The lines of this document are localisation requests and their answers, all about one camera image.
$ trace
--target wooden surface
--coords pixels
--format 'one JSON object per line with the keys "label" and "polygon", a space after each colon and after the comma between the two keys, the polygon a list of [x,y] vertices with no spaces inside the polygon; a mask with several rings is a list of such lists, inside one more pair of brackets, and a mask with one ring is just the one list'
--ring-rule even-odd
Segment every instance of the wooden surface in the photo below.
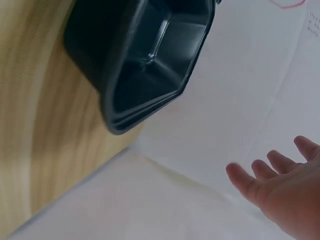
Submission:
{"label": "wooden surface", "polygon": [[0,237],[129,145],[67,56],[73,0],[0,0]]}

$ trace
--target hand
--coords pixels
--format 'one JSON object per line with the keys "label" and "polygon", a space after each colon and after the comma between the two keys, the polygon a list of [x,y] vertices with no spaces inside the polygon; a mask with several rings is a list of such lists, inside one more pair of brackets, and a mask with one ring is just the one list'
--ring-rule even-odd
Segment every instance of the hand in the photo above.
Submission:
{"label": "hand", "polygon": [[295,163],[277,151],[252,164],[255,178],[236,163],[226,167],[232,184],[283,231],[298,240],[320,240],[320,145],[298,136],[294,143],[307,160]]}

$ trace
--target black plastic bowl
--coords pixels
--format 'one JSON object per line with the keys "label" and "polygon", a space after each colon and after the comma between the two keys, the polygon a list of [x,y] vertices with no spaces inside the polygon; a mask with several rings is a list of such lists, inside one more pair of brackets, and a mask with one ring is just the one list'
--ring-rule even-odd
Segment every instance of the black plastic bowl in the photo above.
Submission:
{"label": "black plastic bowl", "polygon": [[77,0],[68,54],[120,135],[180,96],[221,0]]}

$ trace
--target paper sheet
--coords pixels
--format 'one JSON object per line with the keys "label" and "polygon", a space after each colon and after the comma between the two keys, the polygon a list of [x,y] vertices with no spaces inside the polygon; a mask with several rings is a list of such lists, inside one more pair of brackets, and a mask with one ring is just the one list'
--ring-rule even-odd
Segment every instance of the paper sheet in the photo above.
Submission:
{"label": "paper sheet", "polygon": [[306,26],[320,6],[276,2],[287,8],[221,3],[185,93],[146,122],[136,145],[143,154],[236,199],[229,162],[250,169],[272,149],[300,160],[294,136],[320,140],[320,32]]}
{"label": "paper sheet", "polygon": [[9,240],[289,240],[218,192],[127,151]]}

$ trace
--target finger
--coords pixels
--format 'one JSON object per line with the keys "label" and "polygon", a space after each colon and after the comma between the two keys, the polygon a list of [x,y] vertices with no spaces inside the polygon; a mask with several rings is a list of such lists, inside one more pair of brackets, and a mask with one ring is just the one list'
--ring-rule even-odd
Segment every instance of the finger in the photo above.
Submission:
{"label": "finger", "polygon": [[232,184],[251,203],[258,206],[257,195],[261,187],[261,182],[250,176],[238,164],[231,163],[226,167],[226,172]]}
{"label": "finger", "polygon": [[287,174],[297,167],[297,164],[290,158],[274,150],[269,152],[266,157],[279,174]]}
{"label": "finger", "polygon": [[320,146],[304,136],[297,136],[294,143],[308,162],[315,159],[320,153]]}
{"label": "finger", "polygon": [[272,170],[271,167],[261,160],[254,161],[251,165],[251,168],[255,177],[259,180],[268,180],[278,176],[278,174]]}

